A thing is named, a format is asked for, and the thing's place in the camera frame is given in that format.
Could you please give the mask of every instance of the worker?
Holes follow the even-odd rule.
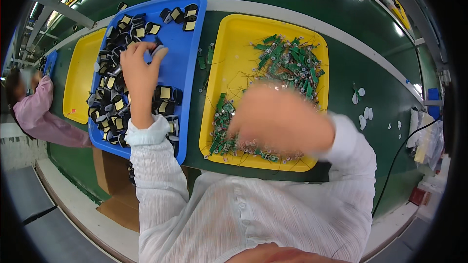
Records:
[[[91,147],[89,134],[49,112],[53,83],[49,76],[37,71],[31,78],[33,94],[26,96],[21,72],[14,68],[5,80],[10,113],[16,124],[31,139],[40,139],[73,148]]]
[[[175,263],[359,262],[371,230],[376,156],[343,115],[318,114],[297,94],[249,88],[228,129],[279,150],[331,163],[330,181],[264,181],[212,172],[187,181],[166,139],[169,124],[151,114],[159,65],[155,45],[121,54],[132,118],[126,141],[139,200],[139,261]]]

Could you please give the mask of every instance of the blue plastic tray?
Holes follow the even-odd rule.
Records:
[[[45,61],[45,66],[44,66],[44,76],[49,75],[52,77],[52,73],[54,72],[54,67],[55,67],[55,61],[57,60],[57,51],[53,50],[48,56],[47,60]]]
[[[182,30],[183,24],[176,24],[174,21],[165,24],[159,17],[159,14],[164,8],[172,10],[178,6],[184,10],[185,6],[192,3],[198,5],[198,15],[193,32],[184,32]],[[207,0],[152,0],[120,11],[111,20],[108,26],[108,29],[110,26],[116,27],[117,22],[122,19],[124,14],[136,15],[140,13],[146,13],[145,21],[151,21],[161,25],[161,30],[158,32],[157,36],[164,46],[169,48],[169,52],[161,63],[158,84],[174,86],[184,92],[182,105],[176,106],[174,113],[179,116],[179,152],[176,157],[179,164],[182,164],[185,160],[185,155],[187,153],[187,130],[189,125],[193,73],[195,70],[196,54],[200,42],[203,20],[205,19],[206,4]],[[155,40],[155,36],[148,35],[142,38],[142,40],[152,42]],[[104,49],[104,47],[105,38],[102,41],[101,50]],[[100,79],[100,75],[94,73],[91,91],[96,90]],[[91,118],[88,120],[88,131],[91,142],[97,148],[127,159],[130,158],[130,148],[122,148],[118,144],[114,145],[102,140],[104,132],[97,128],[97,125]]]

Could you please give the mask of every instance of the hair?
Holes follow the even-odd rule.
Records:
[[[15,111],[13,110],[13,107],[18,102],[18,99],[15,96],[15,89],[19,85],[20,79],[21,79],[20,70],[17,68],[13,68],[10,70],[10,73],[8,74],[7,79],[5,80],[5,94],[7,96],[8,108],[10,110],[11,116],[13,116],[13,119],[15,120],[16,124],[18,124],[21,131],[23,131],[23,133],[26,134],[29,138],[34,140],[36,138],[27,134],[23,130],[23,128],[21,128],[20,123],[18,123],[18,120],[16,119]]]

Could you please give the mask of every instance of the green workbench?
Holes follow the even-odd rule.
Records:
[[[93,20],[100,20],[115,14],[116,6],[121,1],[134,5],[148,0],[86,0],[76,9]],[[406,36],[401,37],[395,31],[391,17],[372,0],[309,0],[307,4],[304,0],[250,1],[280,6],[313,16],[348,32],[379,53],[384,53],[409,41]],[[204,48],[209,43],[215,42],[219,22],[228,14],[230,13],[219,11],[206,13],[200,47]],[[72,34],[73,25],[72,21],[62,18],[49,30],[49,33],[58,36],[61,41]],[[398,80],[374,61],[333,38],[327,36],[324,38],[328,44],[330,62],[329,110],[349,116],[359,127],[359,114],[363,113],[366,106],[373,108],[374,118],[367,122],[363,134],[377,155],[375,173],[377,182],[374,198],[374,201],[377,201],[382,193],[385,178],[389,174],[390,163],[401,142],[408,135],[409,109],[414,106],[419,107],[420,104]],[[55,89],[51,112],[87,131],[86,125],[73,122],[62,114],[67,69],[77,41],[72,41],[58,50],[52,79]],[[48,50],[53,44],[48,42],[47,37],[44,37],[38,46]],[[421,83],[418,59],[414,50],[404,51],[397,56],[393,55],[388,60],[413,84]],[[203,159],[198,148],[198,138],[205,97],[198,90],[205,77],[206,71],[196,68],[190,106],[189,128],[191,131],[188,134],[187,157],[183,165],[251,178],[307,182],[328,180],[330,165],[327,163],[318,163],[313,169],[299,173],[231,166]],[[354,93],[353,83],[357,87],[366,89],[366,95],[358,105],[351,102]],[[402,123],[401,130],[398,130],[396,125],[398,120]],[[389,123],[392,123],[391,130],[388,130]],[[91,199],[95,201],[108,199],[108,195],[97,185],[91,149],[68,149],[50,144],[49,155],[55,165],[79,185]],[[407,201],[412,188],[421,176],[409,155],[402,152],[396,160],[376,216]]]

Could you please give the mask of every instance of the black cable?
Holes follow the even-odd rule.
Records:
[[[377,201],[377,204],[375,205],[374,211],[372,212],[372,217],[374,217],[374,214],[375,214],[375,212],[377,211],[377,208],[379,207],[380,201],[382,200],[382,197],[383,197],[383,193],[385,192],[385,188],[386,188],[386,186],[387,186],[387,183],[389,182],[390,174],[392,173],[392,168],[393,168],[393,165],[395,164],[396,157],[397,157],[398,154],[400,153],[400,151],[401,151],[401,149],[403,148],[403,146],[406,144],[406,142],[408,141],[408,139],[410,139],[410,137],[412,137],[416,132],[421,131],[421,130],[423,130],[424,128],[427,128],[427,127],[431,126],[431,125],[434,124],[435,122],[439,121],[439,120],[441,119],[441,117],[442,117],[442,115],[439,115],[439,117],[438,117],[436,120],[430,122],[430,123],[427,124],[426,126],[423,126],[423,127],[419,128],[418,130],[415,130],[413,133],[411,133],[411,134],[405,139],[405,141],[403,141],[403,143],[401,144],[400,148],[399,148],[398,151],[396,152],[395,157],[393,158],[392,164],[390,165],[389,174],[387,175],[387,178],[386,178],[386,180],[385,180],[385,184],[383,185],[383,189],[382,189],[382,192],[380,193],[379,200]]]
[[[23,220],[23,225],[27,225],[27,224],[33,222],[34,220],[43,217],[44,215],[46,215],[47,213],[51,212],[51,211],[54,210],[55,208],[57,208],[57,205],[54,205],[54,206],[52,206],[51,208],[46,209],[46,210],[44,210],[44,211],[42,211],[42,212],[40,212],[40,213],[36,213],[36,214],[33,214],[33,215],[29,216],[27,219]]]

